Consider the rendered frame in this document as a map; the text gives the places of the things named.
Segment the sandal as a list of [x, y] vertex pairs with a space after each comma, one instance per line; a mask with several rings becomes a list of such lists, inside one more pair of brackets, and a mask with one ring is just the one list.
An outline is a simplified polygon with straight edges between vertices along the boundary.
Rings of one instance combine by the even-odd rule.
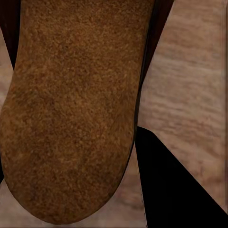
[[175, 0], [0, 0], [13, 67], [0, 160], [38, 219], [86, 219], [118, 189], [142, 85]]

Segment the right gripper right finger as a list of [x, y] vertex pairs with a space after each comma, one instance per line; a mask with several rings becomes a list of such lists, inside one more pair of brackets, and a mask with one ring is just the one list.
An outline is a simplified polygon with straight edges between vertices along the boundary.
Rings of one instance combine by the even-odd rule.
[[228, 215], [150, 130], [135, 147], [148, 228], [228, 228]]

